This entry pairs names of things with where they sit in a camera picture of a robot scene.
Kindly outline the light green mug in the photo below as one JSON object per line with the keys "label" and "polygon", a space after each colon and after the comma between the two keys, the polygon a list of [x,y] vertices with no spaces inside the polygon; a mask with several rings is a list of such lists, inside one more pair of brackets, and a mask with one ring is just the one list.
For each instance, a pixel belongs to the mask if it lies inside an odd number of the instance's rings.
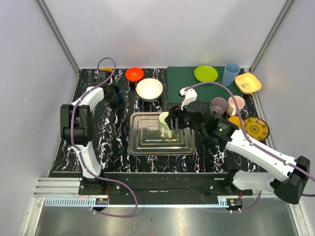
{"label": "light green mug", "polygon": [[166,123],[165,119],[169,115],[168,112],[163,112],[158,117],[158,130],[162,134],[162,136],[167,136],[168,138],[172,137],[172,132],[170,128],[168,127],[168,124]]}

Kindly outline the dark blue mug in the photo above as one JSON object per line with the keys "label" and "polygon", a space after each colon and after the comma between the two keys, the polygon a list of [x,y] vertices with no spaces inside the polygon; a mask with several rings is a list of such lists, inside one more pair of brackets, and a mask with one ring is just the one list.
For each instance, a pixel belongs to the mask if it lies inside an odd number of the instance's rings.
{"label": "dark blue mug", "polygon": [[114,85],[114,89],[117,96],[116,104],[121,104],[123,100],[121,90],[117,85]]}

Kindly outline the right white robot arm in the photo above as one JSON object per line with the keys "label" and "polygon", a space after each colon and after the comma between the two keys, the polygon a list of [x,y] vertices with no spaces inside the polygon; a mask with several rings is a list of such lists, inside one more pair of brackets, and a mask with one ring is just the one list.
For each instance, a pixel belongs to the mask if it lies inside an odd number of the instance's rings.
{"label": "right white robot arm", "polygon": [[190,128],[213,146],[236,152],[266,170],[266,173],[232,171],[223,183],[224,191],[234,195],[240,190],[272,192],[281,200],[296,205],[310,178],[310,160],[282,154],[251,138],[237,125],[213,115],[199,100],[186,106],[173,106],[165,122],[171,130]]}

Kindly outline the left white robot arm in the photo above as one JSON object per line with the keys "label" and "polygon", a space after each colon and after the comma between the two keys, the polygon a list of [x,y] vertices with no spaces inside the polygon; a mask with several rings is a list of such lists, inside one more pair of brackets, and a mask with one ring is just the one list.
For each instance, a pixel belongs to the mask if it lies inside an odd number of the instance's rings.
{"label": "left white robot arm", "polygon": [[92,111],[101,101],[119,102],[119,88],[114,84],[113,70],[97,72],[95,81],[76,101],[63,104],[60,109],[61,138],[74,150],[82,168],[79,194],[92,195],[106,192],[106,182],[100,179],[101,166],[93,148],[94,123]]}

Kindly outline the blue mug yellow inside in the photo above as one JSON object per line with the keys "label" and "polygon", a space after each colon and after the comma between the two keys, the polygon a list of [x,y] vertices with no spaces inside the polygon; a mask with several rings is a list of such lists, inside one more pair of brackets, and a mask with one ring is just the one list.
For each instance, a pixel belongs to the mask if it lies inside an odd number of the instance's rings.
{"label": "blue mug yellow inside", "polygon": [[112,73],[112,72],[113,72],[113,69],[110,68],[110,67],[103,67],[103,68],[100,69],[100,71],[107,71],[107,72]]}

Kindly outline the pink mug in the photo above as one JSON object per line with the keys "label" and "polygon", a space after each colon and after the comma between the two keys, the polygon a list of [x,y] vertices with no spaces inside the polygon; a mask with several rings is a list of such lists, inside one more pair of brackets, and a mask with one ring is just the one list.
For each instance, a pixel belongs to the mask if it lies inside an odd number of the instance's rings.
{"label": "pink mug", "polygon": [[231,96],[228,99],[226,113],[231,116],[237,116],[245,106],[245,100],[240,96]]}

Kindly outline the translucent purple cup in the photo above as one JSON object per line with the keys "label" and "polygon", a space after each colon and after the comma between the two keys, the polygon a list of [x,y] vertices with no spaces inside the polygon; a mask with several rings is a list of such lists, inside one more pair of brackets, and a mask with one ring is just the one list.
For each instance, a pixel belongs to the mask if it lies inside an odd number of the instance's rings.
{"label": "translucent purple cup", "polygon": [[216,116],[222,116],[228,107],[227,101],[222,97],[216,97],[210,104],[211,113]]}

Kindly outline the silver metal tray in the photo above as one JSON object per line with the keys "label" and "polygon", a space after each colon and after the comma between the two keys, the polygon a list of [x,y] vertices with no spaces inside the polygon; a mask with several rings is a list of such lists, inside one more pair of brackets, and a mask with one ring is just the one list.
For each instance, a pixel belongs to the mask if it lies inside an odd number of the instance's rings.
{"label": "silver metal tray", "polygon": [[130,117],[128,153],[138,156],[191,155],[196,151],[194,131],[171,130],[172,137],[162,136],[158,117],[162,112],[137,112]]}

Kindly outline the orange red bowl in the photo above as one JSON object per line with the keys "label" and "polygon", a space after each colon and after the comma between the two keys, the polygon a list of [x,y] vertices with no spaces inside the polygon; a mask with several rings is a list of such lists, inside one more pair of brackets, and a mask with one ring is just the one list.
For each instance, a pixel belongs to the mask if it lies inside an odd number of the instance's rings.
{"label": "orange red bowl", "polygon": [[142,80],[144,71],[139,67],[132,67],[126,71],[125,76],[129,82],[137,83]]}

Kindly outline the white ceramic bowl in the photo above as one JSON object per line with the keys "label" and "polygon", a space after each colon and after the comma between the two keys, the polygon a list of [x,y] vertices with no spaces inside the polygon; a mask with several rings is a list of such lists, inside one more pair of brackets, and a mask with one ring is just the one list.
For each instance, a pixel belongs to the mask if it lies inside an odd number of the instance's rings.
{"label": "white ceramic bowl", "polygon": [[145,102],[157,101],[163,92],[162,83],[153,78],[141,80],[136,86],[137,95]]}

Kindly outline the small yellow bowl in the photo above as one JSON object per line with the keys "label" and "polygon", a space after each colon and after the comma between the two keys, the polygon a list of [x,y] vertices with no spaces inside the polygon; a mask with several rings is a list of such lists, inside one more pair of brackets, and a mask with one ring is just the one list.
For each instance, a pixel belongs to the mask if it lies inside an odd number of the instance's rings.
{"label": "small yellow bowl", "polygon": [[229,119],[228,119],[229,122],[235,124],[236,126],[238,126],[240,129],[242,128],[242,126],[245,126],[245,123],[244,121],[239,118],[238,116],[231,116]]}

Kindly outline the lime green plate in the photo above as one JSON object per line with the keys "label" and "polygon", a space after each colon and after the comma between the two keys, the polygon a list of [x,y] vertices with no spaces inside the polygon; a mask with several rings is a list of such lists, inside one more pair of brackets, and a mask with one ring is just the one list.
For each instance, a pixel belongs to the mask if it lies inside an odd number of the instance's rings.
{"label": "lime green plate", "polygon": [[194,76],[200,82],[214,82],[219,74],[212,66],[201,65],[194,70]]}

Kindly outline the light blue tumbler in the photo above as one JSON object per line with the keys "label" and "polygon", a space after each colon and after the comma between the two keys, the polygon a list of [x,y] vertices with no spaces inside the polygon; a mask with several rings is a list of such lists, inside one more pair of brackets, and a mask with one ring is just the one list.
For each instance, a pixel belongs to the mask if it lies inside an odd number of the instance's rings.
{"label": "light blue tumbler", "polygon": [[240,66],[236,63],[227,63],[224,67],[222,76],[222,84],[226,87],[230,86],[240,72]]}

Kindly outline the yellow square dish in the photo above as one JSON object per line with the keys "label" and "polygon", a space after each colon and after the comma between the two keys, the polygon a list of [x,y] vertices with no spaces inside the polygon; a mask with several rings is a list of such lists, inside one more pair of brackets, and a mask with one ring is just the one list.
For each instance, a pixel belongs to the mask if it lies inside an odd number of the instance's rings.
{"label": "yellow square dish", "polygon": [[261,82],[251,73],[238,75],[235,78],[235,85],[243,94],[251,94],[262,88]]}

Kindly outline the black gold patterned plate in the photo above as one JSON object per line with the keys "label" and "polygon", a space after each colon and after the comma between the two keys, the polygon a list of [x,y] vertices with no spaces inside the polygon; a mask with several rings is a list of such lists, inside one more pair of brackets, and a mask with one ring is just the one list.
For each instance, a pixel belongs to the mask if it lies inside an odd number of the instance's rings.
{"label": "black gold patterned plate", "polygon": [[248,117],[244,120],[245,131],[252,138],[262,142],[266,140],[270,134],[268,124],[261,118]]}

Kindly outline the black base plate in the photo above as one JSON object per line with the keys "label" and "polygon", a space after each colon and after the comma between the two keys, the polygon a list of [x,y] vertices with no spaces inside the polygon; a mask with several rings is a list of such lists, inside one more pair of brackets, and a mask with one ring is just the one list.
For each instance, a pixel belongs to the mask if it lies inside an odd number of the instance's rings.
{"label": "black base plate", "polygon": [[82,178],[79,195],[109,196],[111,205],[217,205],[219,196],[251,196],[238,190],[227,174],[107,173],[108,180]]}

